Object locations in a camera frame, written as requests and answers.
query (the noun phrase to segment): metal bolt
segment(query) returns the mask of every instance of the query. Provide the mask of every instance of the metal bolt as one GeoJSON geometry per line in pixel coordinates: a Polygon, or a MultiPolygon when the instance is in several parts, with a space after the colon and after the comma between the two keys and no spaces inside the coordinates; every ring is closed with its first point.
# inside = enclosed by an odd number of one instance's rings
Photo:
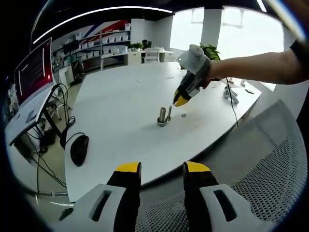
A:
{"type": "Polygon", "coordinates": [[[161,127],[166,125],[165,113],[166,113],[166,109],[164,107],[161,107],[160,117],[158,117],[158,119],[157,119],[158,125],[161,126],[161,127]]]}
{"type": "Polygon", "coordinates": [[[172,117],[170,116],[170,113],[172,112],[172,106],[170,105],[169,106],[169,114],[168,116],[166,117],[168,121],[170,121],[172,119],[172,117]]]}

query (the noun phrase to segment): shelf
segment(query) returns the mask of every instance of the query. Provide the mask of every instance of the shelf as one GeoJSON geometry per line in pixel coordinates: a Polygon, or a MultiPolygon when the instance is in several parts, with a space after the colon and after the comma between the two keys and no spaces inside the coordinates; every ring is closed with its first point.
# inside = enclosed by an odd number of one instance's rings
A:
{"type": "Polygon", "coordinates": [[[85,69],[85,70],[83,70],[83,72],[90,71],[90,70],[93,70],[93,69],[98,69],[98,68],[101,68],[101,65],[94,66],[94,67],[91,67],[89,69],[85,69]]]}
{"type": "Polygon", "coordinates": [[[109,31],[106,33],[102,33],[102,35],[108,35],[108,34],[113,34],[113,33],[121,33],[121,32],[129,32],[131,30],[120,30],[120,31],[109,31]]]}
{"type": "Polygon", "coordinates": [[[89,59],[93,59],[93,58],[100,58],[101,56],[96,56],[96,57],[90,57],[90,58],[87,58],[87,59],[83,59],[81,61],[85,61],[85,60],[89,60],[89,59]]]}
{"type": "Polygon", "coordinates": [[[78,53],[78,52],[82,52],[82,51],[84,51],[84,50],[88,50],[88,49],[90,49],[90,48],[100,47],[100,46],[101,46],[101,45],[98,44],[98,45],[94,45],[94,46],[92,46],[92,47],[84,48],[84,49],[78,50],[78,51],[76,51],[76,52],[72,52],[72,55],[75,54],[75,53],[78,53]]]}
{"type": "MultiPolygon", "coordinates": [[[[102,33],[102,35],[108,35],[108,34],[113,34],[113,33],[121,33],[121,32],[129,32],[129,31],[131,31],[131,30],[109,31],[109,32],[106,32],[106,33],[102,33]]],[[[86,37],[86,38],[80,39],[80,40],[78,40],[78,41],[91,39],[91,38],[93,38],[93,37],[100,37],[100,34],[91,35],[91,36],[88,36],[88,37],[86,37]]]]}
{"type": "Polygon", "coordinates": [[[131,40],[124,40],[124,41],[118,41],[118,42],[103,43],[103,44],[102,44],[102,47],[103,47],[103,46],[108,46],[109,44],[124,43],[124,42],[130,42],[130,41],[131,41],[131,40]]]}

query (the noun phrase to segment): black computer mouse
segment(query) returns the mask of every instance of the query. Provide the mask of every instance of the black computer mouse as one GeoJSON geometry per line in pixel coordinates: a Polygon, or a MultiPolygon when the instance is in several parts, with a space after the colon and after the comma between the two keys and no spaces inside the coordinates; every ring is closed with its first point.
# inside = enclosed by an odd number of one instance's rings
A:
{"type": "Polygon", "coordinates": [[[76,166],[81,166],[86,158],[89,137],[81,135],[71,145],[71,159],[76,166]]]}

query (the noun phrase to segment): human arm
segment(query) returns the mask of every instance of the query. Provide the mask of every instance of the human arm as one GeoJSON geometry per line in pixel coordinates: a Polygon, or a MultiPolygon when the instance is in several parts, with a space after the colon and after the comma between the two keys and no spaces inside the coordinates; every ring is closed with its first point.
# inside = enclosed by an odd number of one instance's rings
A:
{"type": "Polygon", "coordinates": [[[291,49],[281,53],[265,53],[251,57],[230,58],[211,63],[207,79],[236,77],[275,84],[296,84],[308,74],[291,49]]]}

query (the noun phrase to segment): white chair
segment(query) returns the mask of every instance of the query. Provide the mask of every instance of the white chair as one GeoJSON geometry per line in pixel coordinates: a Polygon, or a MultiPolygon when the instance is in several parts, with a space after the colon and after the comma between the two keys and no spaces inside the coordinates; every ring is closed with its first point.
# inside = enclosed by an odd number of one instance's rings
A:
{"type": "Polygon", "coordinates": [[[159,53],[159,48],[147,48],[145,57],[143,57],[144,63],[159,63],[159,53]]]}

